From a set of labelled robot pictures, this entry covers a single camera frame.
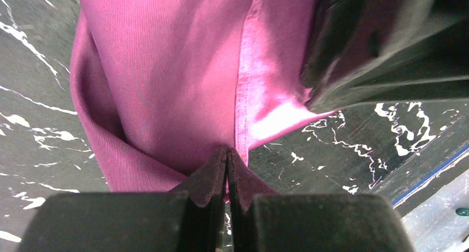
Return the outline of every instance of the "white vein pattern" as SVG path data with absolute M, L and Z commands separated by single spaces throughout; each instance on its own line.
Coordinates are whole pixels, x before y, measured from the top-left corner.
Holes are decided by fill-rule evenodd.
M 39 183 L 41 186 L 46 187 L 50 190 L 55 190 L 55 191 L 66 191 L 66 192 L 72 192 L 72 193 L 80 193 L 78 190 L 63 190 L 62 188 L 55 188 L 53 186 L 46 185 L 44 183 Z
M 77 138 L 73 136 L 70 132 L 67 132 L 65 130 L 58 130 L 55 128 L 31 128 L 29 122 L 23 118 L 22 116 L 12 114 L 12 115 L 4 115 L 3 113 L 0 112 L 0 116 L 9 121 L 13 125 L 21 125 L 23 127 L 29 128 L 30 131 L 34 132 L 33 137 L 34 141 L 37 142 L 40 146 L 40 148 L 46 149 L 46 150 L 51 150 L 54 148 L 58 148 L 57 146 L 50 146 L 47 144 L 44 144 L 44 142 L 47 139 L 60 139 L 63 141 L 73 141 L 73 140 L 79 140 L 84 147 L 86 148 L 85 150 L 80 150 L 77 148 L 66 148 L 69 150 L 74 150 L 74 151 L 80 151 L 80 152 L 91 152 L 90 147 L 86 144 L 85 140 L 81 138 Z
M 57 9 L 57 7 L 55 5 L 53 5 L 51 2 L 49 2 L 49 0 L 44 0 L 49 6 L 51 6 L 52 8 L 54 9 Z
M 296 153 L 294 152 L 291 152 L 291 157 L 293 157 L 293 161 L 291 162 L 292 164 L 294 164 L 296 161 L 303 161 L 305 160 L 303 157 L 298 157 L 296 155 Z
M 62 108 L 58 108 L 58 107 L 52 107 L 52 106 L 49 106 L 47 104 L 43 104 L 41 102 L 37 102 L 37 101 L 34 101 L 32 100 L 31 98 L 27 97 L 27 96 L 24 96 L 22 95 L 21 93 L 18 93 L 17 91 L 14 91 L 14 90 L 11 90 L 11 89 L 8 89 L 6 87 L 3 87 L 0 85 L 0 90 L 4 90 L 4 91 L 7 91 L 7 92 L 12 92 L 12 93 L 15 93 L 21 97 L 23 97 L 24 99 L 28 100 L 29 102 L 32 102 L 34 104 L 37 104 L 39 106 L 42 106 L 42 107 L 45 107 L 47 109 L 50 109 L 50 110 L 54 110 L 54 111 L 59 111 L 59 112 L 62 112 L 62 113 L 67 113 L 67 114 L 70 114 L 70 115 L 78 115 L 76 113 L 76 111 L 70 111 L 70 110 L 67 110 L 67 109 L 62 109 Z
M 56 164 L 58 164 L 60 162 L 51 162 L 51 163 L 48 163 L 48 164 L 37 164 L 37 165 L 34 165 L 34 167 L 40 167 L 40 166 L 43 166 L 43 167 L 51 167 L 51 166 L 54 166 Z
M 31 45 L 29 42 L 28 42 L 28 37 L 26 36 L 26 33 L 23 32 L 23 31 L 19 31 L 18 30 L 18 26 L 13 18 L 13 14 L 12 14 L 12 9 L 11 7 L 8 5 L 8 3 L 5 1 L 5 0 L 0 0 L 3 4 L 5 4 L 7 6 L 7 13 L 8 13 L 8 16 L 10 18 L 10 21 L 12 22 L 11 25 L 7 25 L 3 22 L 0 21 L 0 29 L 2 29 L 3 31 L 5 31 L 7 34 L 10 34 L 12 35 L 14 38 L 16 38 L 18 41 L 20 41 L 26 48 L 29 49 L 29 51 L 31 51 L 42 63 L 44 63 L 48 68 L 49 70 L 52 72 L 52 74 L 54 75 L 55 77 L 55 81 L 57 82 L 57 84 L 60 86 L 60 88 L 62 90 L 65 91 L 65 89 L 62 87 L 62 85 L 60 84 L 60 81 L 59 81 L 59 78 L 57 76 L 58 72 L 46 61 L 45 59 L 45 56 L 40 53 L 33 45 Z
M 15 242 L 15 243 L 21 242 L 21 238 L 9 232 L 5 232 L 5 231 L 0 231 L 0 238 L 7 240 L 7 241 Z
M 422 103 L 410 102 L 405 104 L 409 105 L 407 112 L 411 112 L 414 107 L 417 108 L 416 116 L 422 122 L 422 125 L 417 131 L 417 134 L 409 130 L 409 128 L 405 125 L 399 124 L 399 117 L 397 117 L 398 104 L 384 109 L 384 103 L 379 103 L 376 104 L 374 111 L 378 114 L 378 116 L 387 118 L 392 123 L 391 132 L 397 134 L 394 146 L 399 156 L 405 156 L 410 153 L 416 153 L 417 155 L 419 155 L 419 150 L 429 144 L 432 140 L 434 140 L 436 138 L 436 135 L 430 135 L 430 119 L 427 115 L 425 115 L 425 112 L 422 110 Z M 412 145 L 406 146 L 405 148 L 401 144 L 402 139 L 407 139 L 408 141 L 412 141 L 413 143 Z
M 378 163 L 378 168 L 387 170 L 388 166 L 386 165 L 386 162 L 381 158 L 375 159 L 373 156 L 371 156 L 370 153 L 373 152 L 373 148 L 366 144 L 349 144 L 344 140 L 337 140 L 336 131 L 345 127 L 346 125 L 345 116 L 342 111 L 338 111 L 337 113 L 330 115 L 328 118 L 335 119 L 334 122 L 337 123 L 338 126 L 329 126 L 327 124 L 327 119 L 321 119 L 320 121 L 309 124 L 301 132 L 311 133 L 311 135 L 313 135 L 318 141 L 324 144 L 340 145 L 343 148 L 353 149 L 353 151 L 356 152 L 358 156 L 368 159 L 368 168 L 370 173 L 372 174 L 372 181 L 370 184 L 368 184 L 368 187 L 369 189 L 372 189 L 382 178 L 381 176 L 379 178 L 376 178 L 375 164 Z M 330 129 L 332 131 L 332 140 L 324 141 L 323 139 L 318 137 L 318 135 L 316 134 L 316 130 L 324 128 Z M 357 187 L 356 185 L 352 187 L 342 186 L 342 188 L 350 194 L 355 194 L 359 189 L 359 187 Z
M 18 193 L 16 195 L 14 195 L 13 197 L 14 198 L 20 198 L 22 201 L 29 201 L 31 202 L 30 204 L 28 204 L 27 206 L 23 207 L 23 209 L 32 209 L 32 208 L 37 208 L 37 207 L 40 207 L 42 204 L 44 204 L 45 202 L 45 198 L 43 197 L 38 197 L 38 198 L 30 198 L 28 196 L 26 196 L 26 192 L 23 191 L 21 193 Z
M 228 213 L 225 213 L 225 227 L 226 227 L 226 233 L 228 235 L 231 235 L 231 218 Z

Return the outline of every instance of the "marble surface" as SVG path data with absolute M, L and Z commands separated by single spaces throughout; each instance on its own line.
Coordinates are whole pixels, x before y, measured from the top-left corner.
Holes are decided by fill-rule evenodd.
M 79 9 L 78 0 L 0 0 L 0 251 L 13 251 L 48 196 L 108 191 L 69 92 Z M 463 146 L 450 137 L 468 132 L 457 124 L 468 110 L 465 102 L 347 109 L 253 150 L 250 167 L 284 193 L 393 200 Z

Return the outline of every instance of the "magenta fabric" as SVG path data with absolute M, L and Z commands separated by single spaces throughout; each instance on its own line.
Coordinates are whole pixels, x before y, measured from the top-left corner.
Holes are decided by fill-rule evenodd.
M 80 0 L 71 94 L 112 191 L 167 191 L 220 144 L 323 118 L 299 74 L 315 0 Z

